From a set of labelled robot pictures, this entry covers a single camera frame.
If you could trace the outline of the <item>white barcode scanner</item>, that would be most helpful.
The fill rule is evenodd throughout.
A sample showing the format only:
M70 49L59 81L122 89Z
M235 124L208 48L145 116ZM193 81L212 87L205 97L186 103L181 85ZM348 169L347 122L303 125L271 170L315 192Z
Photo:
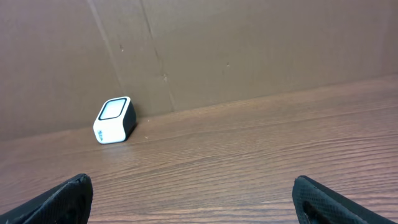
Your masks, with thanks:
M137 125L137 115L130 97L106 101L93 123L93 132L100 144L125 141Z

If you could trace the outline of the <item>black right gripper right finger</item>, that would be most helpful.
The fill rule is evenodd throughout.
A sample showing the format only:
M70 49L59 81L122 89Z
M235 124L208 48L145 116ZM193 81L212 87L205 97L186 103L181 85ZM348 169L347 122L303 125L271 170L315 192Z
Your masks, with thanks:
M300 224L395 224L305 175L295 179L292 199Z

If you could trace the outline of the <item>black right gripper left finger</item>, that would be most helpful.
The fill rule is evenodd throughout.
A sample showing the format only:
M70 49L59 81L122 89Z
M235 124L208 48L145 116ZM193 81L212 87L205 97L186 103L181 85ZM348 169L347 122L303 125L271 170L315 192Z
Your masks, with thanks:
M5 224L87 224L93 201L93 185L86 174L71 179L1 215Z

